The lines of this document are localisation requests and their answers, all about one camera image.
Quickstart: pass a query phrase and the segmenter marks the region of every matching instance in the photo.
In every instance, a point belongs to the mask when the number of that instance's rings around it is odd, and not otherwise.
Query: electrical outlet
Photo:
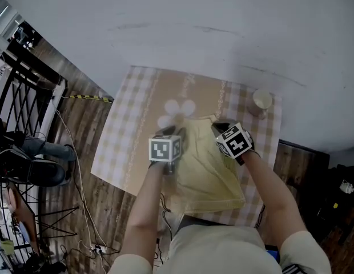
[[[101,252],[103,254],[105,254],[107,252],[107,248],[104,245],[99,245],[99,244],[91,244],[92,249],[96,249],[96,254],[99,255],[99,251],[101,250]]]

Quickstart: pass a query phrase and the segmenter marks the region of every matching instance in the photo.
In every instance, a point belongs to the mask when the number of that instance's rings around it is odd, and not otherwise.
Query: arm
[[[306,231],[295,199],[284,182],[252,151],[242,155],[266,206],[277,246],[298,231]]]
[[[165,163],[155,163],[149,168],[127,221],[120,252],[120,255],[131,253],[141,256],[152,267],[164,165]]]

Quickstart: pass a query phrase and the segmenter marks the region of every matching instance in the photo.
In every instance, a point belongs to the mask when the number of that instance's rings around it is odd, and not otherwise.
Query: white shirt
[[[158,273],[266,273],[277,274],[297,264],[307,274],[331,273],[328,258],[307,231],[294,233],[280,251],[280,264],[265,251],[259,233],[251,227],[190,225],[173,238],[169,259]],[[110,274],[151,274],[149,262],[137,255],[116,258]]]

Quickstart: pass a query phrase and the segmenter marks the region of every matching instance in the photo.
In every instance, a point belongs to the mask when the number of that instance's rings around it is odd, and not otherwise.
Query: sleeve
[[[295,232],[282,244],[280,265],[297,264],[307,274],[330,274],[331,265],[322,248],[308,231]]]
[[[138,255],[125,254],[118,256],[109,274],[152,274],[152,266],[149,262]]]

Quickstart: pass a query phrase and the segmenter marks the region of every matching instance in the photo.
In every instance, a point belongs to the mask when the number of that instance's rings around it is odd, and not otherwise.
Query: yellow-black tape
[[[70,95],[69,98],[83,98],[83,99],[95,99],[95,100],[102,100],[106,103],[112,103],[114,102],[112,99],[109,98],[100,98],[97,95],[81,95],[81,94],[77,94],[77,95]]]

